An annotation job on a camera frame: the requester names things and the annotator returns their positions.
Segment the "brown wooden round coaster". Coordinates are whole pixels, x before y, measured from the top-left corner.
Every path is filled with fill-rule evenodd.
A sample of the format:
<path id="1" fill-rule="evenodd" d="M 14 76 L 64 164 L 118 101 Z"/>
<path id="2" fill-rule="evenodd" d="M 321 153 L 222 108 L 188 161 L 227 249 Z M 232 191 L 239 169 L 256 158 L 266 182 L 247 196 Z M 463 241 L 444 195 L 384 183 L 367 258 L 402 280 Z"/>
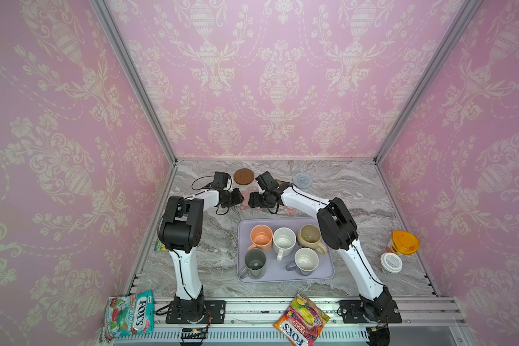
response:
<path id="1" fill-rule="evenodd" d="M 238 185 L 249 185 L 254 181 L 255 173 L 250 169 L 241 168 L 234 173 L 233 179 Z"/>

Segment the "light blue knitted coaster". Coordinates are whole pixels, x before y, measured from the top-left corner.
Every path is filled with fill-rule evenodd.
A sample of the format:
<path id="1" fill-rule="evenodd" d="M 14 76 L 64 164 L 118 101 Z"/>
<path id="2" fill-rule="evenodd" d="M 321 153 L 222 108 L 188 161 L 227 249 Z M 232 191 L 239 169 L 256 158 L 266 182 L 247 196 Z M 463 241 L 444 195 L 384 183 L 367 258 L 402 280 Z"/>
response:
<path id="1" fill-rule="evenodd" d="M 309 189 L 313 186 L 313 177 L 306 172 L 300 172 L 293 176 L 293 184 L 301 190 Z"/>

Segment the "beige yellow mug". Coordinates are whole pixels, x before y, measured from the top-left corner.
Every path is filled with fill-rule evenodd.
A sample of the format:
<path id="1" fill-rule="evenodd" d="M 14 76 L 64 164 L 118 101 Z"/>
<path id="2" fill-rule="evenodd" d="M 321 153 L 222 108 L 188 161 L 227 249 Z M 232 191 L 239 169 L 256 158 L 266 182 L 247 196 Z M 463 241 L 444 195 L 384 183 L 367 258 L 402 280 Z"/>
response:
<path id="1" fill-rule="evenodd" d="M 301 247 L 312 249 L 320 255 L 326 255 L 328 253 L 327 246 L 323 243 L 321 232 L 317 226 L 313 224 L 302 226 L 296 237 Z"/>

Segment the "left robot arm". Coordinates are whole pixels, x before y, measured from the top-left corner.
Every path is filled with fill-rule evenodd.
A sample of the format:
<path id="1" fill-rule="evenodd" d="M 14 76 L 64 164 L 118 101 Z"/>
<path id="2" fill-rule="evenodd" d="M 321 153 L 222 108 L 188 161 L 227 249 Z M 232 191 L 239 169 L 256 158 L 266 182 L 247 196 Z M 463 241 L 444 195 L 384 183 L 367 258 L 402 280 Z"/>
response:
<path id="1" fill-rule="evenodd" d="M 204 212 L 213 207 L 230 208 L 243 201 L 244 196 L 238 188 L 203 189 L 191 196 L 168 198 L 157 236 L 173 260 L 177 290 L 171 303 L 156 312 L 156 315 L 166 317 L 167 324 L 208 322 L 207 301 L 197 260 Z"/>

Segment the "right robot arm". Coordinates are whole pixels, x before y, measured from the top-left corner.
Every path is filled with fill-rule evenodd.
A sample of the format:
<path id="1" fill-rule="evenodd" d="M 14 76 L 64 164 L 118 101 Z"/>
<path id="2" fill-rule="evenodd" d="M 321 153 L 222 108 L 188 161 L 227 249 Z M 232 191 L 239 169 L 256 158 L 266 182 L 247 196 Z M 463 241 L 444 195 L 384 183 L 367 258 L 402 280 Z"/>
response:
<path id="1" fill-rule="evenodd" d="M 363 252 L 358 226 L 341 198 L 317 197 L 298 189 L 293 183 L 274 180 L 268 173 L 256 178 L 259 193 L 252 193 L 250 206 L 263 200 L 288 206 L 315 217 L 323 242 L 339 252 L 359 290 L 361 311 L 367 320 L 398 324 L 402 316 L 388 287 L 375 274 Z"/>

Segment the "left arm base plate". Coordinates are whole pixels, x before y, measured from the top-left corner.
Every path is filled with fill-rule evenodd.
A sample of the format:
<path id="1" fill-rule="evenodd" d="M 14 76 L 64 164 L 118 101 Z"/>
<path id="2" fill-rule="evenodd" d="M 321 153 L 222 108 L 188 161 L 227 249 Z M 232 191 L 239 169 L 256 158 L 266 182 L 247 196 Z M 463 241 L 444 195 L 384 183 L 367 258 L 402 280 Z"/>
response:
<path id="1" fill-rule="evenodd" d="M 223 324 L 225 320 L 226 301 L 206 300 L 197 311 L 184 309 L 185 301 L 171 302 L 167 307 L 166 324 Z"/>

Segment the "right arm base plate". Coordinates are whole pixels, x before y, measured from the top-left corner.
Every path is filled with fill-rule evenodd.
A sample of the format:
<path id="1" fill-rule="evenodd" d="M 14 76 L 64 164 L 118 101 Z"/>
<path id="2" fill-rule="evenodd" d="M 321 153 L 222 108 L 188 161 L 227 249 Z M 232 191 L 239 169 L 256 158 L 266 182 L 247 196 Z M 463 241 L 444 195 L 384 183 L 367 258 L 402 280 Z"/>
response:
<path id="1" fill-rule="evenodd" d="M 381 305 L 361 299 L 339 301 L 337 314 L 345 324 L 401 324 L 402 316 L 395 301 Z"/>

